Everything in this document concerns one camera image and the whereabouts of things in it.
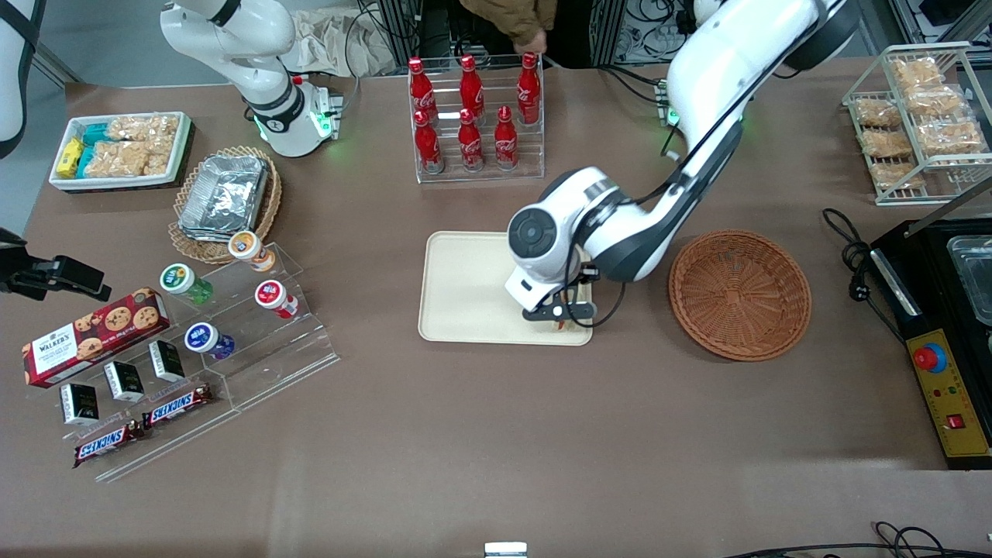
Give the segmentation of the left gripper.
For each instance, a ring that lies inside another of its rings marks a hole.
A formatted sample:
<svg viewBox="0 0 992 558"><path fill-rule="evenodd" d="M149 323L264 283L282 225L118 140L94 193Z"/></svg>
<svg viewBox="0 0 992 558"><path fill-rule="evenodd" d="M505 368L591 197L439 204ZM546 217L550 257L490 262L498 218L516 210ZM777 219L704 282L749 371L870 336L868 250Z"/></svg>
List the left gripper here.
<svg viewBox="0 0 992 558"><path fill-rule="evenodd" d="M561 281L536 277L528 269L517 266L505 282L505 289L524 311L532 313L543 306L548 297L561 290ZM553 331L560 331L561 311L548 311L548 318L549 327ZM582 318L581 315L573 315L573 329L574 331L584 331L586 319Z"/></svg>

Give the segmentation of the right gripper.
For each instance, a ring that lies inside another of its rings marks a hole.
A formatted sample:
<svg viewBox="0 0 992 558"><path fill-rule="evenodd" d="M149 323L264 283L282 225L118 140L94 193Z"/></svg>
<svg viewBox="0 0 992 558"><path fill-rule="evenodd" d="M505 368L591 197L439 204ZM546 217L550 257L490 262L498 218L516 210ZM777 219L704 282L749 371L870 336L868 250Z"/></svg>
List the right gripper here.
<svg viewBox="0 0 992 558"><path fill-rule="evenodd" d="M1 229L1 291L18 294L28 299L36 299L32 287L24 287L19 282L20 275L27 277L34 271L34 257L26 250L26 241L9 229Z"/></svg>

